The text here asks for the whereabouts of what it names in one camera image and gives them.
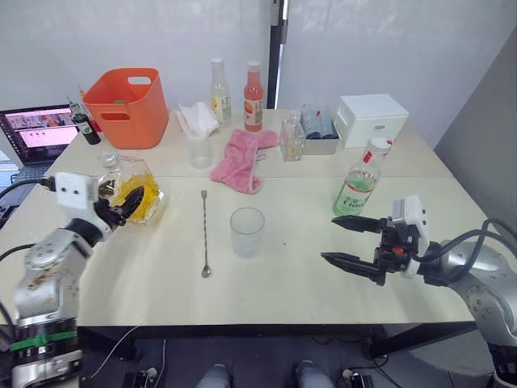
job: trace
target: cable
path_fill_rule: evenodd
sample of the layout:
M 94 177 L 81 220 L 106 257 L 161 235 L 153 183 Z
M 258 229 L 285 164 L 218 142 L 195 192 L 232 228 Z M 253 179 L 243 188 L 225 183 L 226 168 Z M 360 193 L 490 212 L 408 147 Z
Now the cable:
M 489 224 L 499 225 L 501 226 L 506 232 L 508 232 L 511 237 L 513 237 L 515 240 L 517 240 L 517 233 L 515 230 L 513 230 L 508 224 L 505 222 L 498 220 L 497 218 L 489 218 L 485 222 L 488 222 Z
M 449 370 L 447 371 L 447 374 L 449 375 L 449 380 L 451 381 L 452 388 L 456 388 L 456 386 L 454 385 L 454 380 L 452 380 L 451 372 Z
M 41 179 L 29 179 L 29 180 L 22 180 L 21 182 L 13 183 L 11 186 L 0 192 L 0 199 L 2 199 L 8 192 L 13 191 L 14 189 L 24 185 L 24 184 L 34 184 L 34 183 L 41 183 Z
M 2 317 L 3 317 L 4 321 L 6 321 L 7 326 L 9 327 L 9 330 L 11 331 L 11 338 L 14 339 L 14 337 L 15 337 L 15 325 L 13 324 L 11 316 L 7 312 L 7 309 L 2 304 L 2 302 L 0 302 L 0 313 L 2 313 Z
M 316 337 L 310 337 L 310 339 L 313 342 L 315 342 L 316 344 L 322 345 L 322 346 L 328 345 L 328 344 L 330 344 L 333 341 L 340 341 L 340 342 L 343 342 L 344 344 L 358 344 L 358 343 L 363 342 L 363 341 L 366 340 L 366 338 L 361 338 L 361 339 L 343 339 L 343 338 L 339 338 L 339 337 L 330 337 L 326 341 L 318 341 L 316 339 Z
M 121 338 L 121 339 L 119 339 L 119 342 L 117 342 L 117 343 L 115 344 L 115 346 L 113 347 L 113 349 L 109 352 L 109 354 L 106 356 L 106 358 L 104 359 L 103 363 L 102 363 L 102 364 L 97 368 L 97 370 L 96 370 L 94 373 L 92 373 L 92 374 L 90 375 L 90 378 L 94 378 L 95 376 L 97 376 L 97 374 L 100 372 L 100 370 L 103 368 L 103 366 L 107 363 L 107 361 L 109 360 L 109 358 L 111 357 L 111 355 L 113 354 L 113 352 L 115 351 L 115 349 L 117 348 L 117 346 L 119 346 L 119 345 L 120 345 L 120 343 L 121 343 L 122 341 L 124 341 L 124 339 L 125 339 L 128 335 L 130 335 L 131 333 L 133 333 L 133 332 L 134 332 L 138 327 L 140 327 L 140 326 L 135 326 L 135 327 L 133 327 L 133 328 L 129 329 L 129 330 L 128 330 L 128 332 L 127 332 L 126 334 L 124 334 L 124 335 L 122 336 L 122 338 Z
M 160 374 L 158 375 L 158 378 L 156 379 L 156 384 L 154 384 L 154 388 L 158 388 L 158 384 L 160 383 L 160 379 L 163 375 L 163 370 L 165 369 L 165 354 L 166 354 L 166 348 L 167 348 L 167 340 L 163 340 L 163 349 L 162 349 L 162 370 L 160 370 Z
M 465 232 L 463 234 L 460 234 L 458 237 L 454 238 L 453 240 L 449 241 L 447 244 L 442 246 L 437 251 L 433 251 L 428 255 L 424 255 L 422 257 L 415 257 L 414 260 L 419 263 L 429 263 L 431 261 L 434 261 L 438 259 L 439 257 L 445 255 L 447 252 L 449 252 L 452 248 L 457 246 L 458 244 L 462 243 L 464 240 L 479 236 L 480 234 L 485 235 L 486 237 L 491 237 L 497 241 L 499 241 L 501 244 L 503 244 L 515 257 L 517 257 L 517 249 L 513 247 L 508 240 L 506 240 L 504 237 L 500 236 L 499 234 L 483 231 L 483 230 L 469 230 L 468 232 Z
M 448 279 L 449 284 L 454 283 L 461 279 L 463 276 L 467 275 L 467 273 L 469 273 L 470 269 L 473 267 L 474 263 L 476 263 L 477 257 L 479 256 L 479 252 L 483 247 L 483 242 L 485 241 L 484 233 L 488 230 L 490 222 L 490 219 L 483 222 L 483 225 L 481 226 L 481 232 L 483 232 L 483 234 L 480 234 L 477 238 L 476 245 L 474 246 L 474 249 L 470 254 L 470 257 L 465 262 L 465 264 L 461 267 L 456 267 L 452 270 L 452 274 Z
M 383 365 L 378 365 L 377 364 L 377 361 L 375 361 L 375 358 L 373 359 L 373 363 L 376 365 L 377 369 L 381 372 L 381 376 L 383 376 L 386 380 L 388 380 L 389 382 L 391 382 L 394 386 L 396 386 L 397 388 L 402 388 L 397 382 L 395 382 L 395 380 L 393 380 L 383 369 L 382 367 L 386 364 L 384 363 Z
M 13 342 L 13 339 L 8 333 L 6 333 L 3 330 L 3 327 L 0 327 L 0 337 L 2 337 L 8 344 L 11 344 Z
M 23 249 L 28 249 L 34 247 L 35 244 L 25 244 L 25 245 L 19 245 L 17 247 L 11 248 L 9 251 L 5 251 L 0 255 L 0 261 L 4 260 L 8 255 L 11 253 L 15 253 L 17 251 L 21 251 Z
M 388 364 L 388 361 L 389 361 L 389 357 L 386 356 L 386 361 L 384 362 L 384 364 L 381 364 L 381 365 L 376 365 L 376 366 L 352 366 L 350 368 L 347 368 L 349 370 L 354 370 L 354 369 L 377 369 L 381 366 L 385 366 L 386 364 Z

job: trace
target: small dark bottle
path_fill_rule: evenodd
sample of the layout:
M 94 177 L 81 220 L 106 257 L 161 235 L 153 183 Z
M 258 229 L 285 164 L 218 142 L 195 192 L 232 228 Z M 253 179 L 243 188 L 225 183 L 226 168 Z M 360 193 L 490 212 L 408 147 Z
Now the small dark bottle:
M 100 143 L 99 135 L 94 131 L 94 127 L 88 119 L 88 116 L 81 112 L 81 108 L 76 104 L 70 104 L 72 108 L 72 121 L 77 125 L 79 131 L 84 135 L 88 144 L 94 145 Z

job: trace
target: pink towel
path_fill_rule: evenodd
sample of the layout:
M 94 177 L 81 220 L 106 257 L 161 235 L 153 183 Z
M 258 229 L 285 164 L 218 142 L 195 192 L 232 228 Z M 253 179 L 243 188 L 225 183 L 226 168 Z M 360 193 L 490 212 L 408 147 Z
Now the pink towel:
M 210 179 L 222 182 L 245 194 L 255 194 L 262 180 L 254 176 L 257 150 L 278 145 L 273 131 L 252 133 L 236 129 L 225 148 L 225 158 L 212 171 Z

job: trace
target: bottle label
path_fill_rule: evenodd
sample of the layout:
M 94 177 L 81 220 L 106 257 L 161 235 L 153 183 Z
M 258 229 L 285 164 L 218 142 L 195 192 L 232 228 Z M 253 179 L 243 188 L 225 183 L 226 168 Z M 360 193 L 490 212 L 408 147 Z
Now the bottle label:
M 77 124 L 79 130 L 84 133 L 84 134 L 88 134 L 88 133 L 92 133 L 93 130 L 91 129 L 91 127 L 88 125 L 88 122 L 85 121 L 84 123 L 79 123 Z
M 337 210 L 343 215 L 356 216 L 368 202 L 373 188 L 362 188 L 360 184 L 345 182 L 336 201 Z
M 262 123 L 264 99 L 244 99 L 244 122 L 248 125 Z
M 232 116 L 232 108 L 229 95 L 225 97 L 212 97 L 212 110 L 216 115 L 217 121 L 225 123 Z

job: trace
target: orange plastic bin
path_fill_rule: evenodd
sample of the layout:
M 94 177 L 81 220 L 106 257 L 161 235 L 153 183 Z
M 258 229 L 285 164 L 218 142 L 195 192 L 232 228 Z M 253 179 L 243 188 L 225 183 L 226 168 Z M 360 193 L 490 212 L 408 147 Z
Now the orange plastic bin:
M 119 149 L 152 148 L 169 120 L 156 69 L 114 69 L 82 97 L 107 139 Z

